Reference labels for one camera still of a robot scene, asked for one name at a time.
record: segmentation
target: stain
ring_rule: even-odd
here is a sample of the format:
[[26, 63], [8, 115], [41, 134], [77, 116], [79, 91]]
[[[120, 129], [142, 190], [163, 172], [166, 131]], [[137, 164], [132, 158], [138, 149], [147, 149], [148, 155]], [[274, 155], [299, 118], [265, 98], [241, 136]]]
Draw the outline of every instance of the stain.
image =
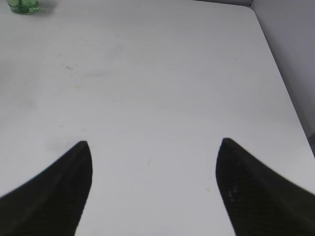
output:
[[150, 167], [150, 165], [151, 165], [151, 162], [152, 162], [152, 159], [151, 159], [151, 158], [149, 158], [149, 160], [148, 160], [148, 162], [147, 162], [147, 164], [148, 164], [148, 167]]
[[75, 89], [81, 89], [81, 88], [83, 88], [82, 85], [73, 85], [72, 87], [75, 88]]

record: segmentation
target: smudge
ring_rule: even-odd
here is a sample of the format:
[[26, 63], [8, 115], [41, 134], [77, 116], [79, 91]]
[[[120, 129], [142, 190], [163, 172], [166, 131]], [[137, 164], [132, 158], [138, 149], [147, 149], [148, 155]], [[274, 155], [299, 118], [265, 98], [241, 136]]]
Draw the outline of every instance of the smudge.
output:
[[148, 162], [147, 162], [147, 164], [148, 164], [148, 167], [150, 167], [150, 165], [151, 165], [151, 162], [152, 162], [152, 159], [151, 159], [151, 158], [149, 158], [149, 160], [148, 160]]

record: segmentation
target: green glass bottle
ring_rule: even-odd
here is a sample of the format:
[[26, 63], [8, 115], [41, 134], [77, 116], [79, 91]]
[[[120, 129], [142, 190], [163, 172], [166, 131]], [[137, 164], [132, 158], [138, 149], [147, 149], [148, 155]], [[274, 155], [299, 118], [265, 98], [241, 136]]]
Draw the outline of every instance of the green glass bottle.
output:
[[32, 14], [39, 9], [38, 0], [6, 0], [11, 10], [18, 14]]

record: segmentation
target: table surface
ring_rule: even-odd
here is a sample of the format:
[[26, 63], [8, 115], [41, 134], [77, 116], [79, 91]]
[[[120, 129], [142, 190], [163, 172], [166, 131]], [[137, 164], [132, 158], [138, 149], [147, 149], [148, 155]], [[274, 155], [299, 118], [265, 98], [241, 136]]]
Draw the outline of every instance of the table surface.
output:
[[0, 194], [79, 140], [77, 236], [234, 235], [215, 179], [231, 137], [315, 192], [314, 157], [254, 12], [192, 0], [0, 2]]

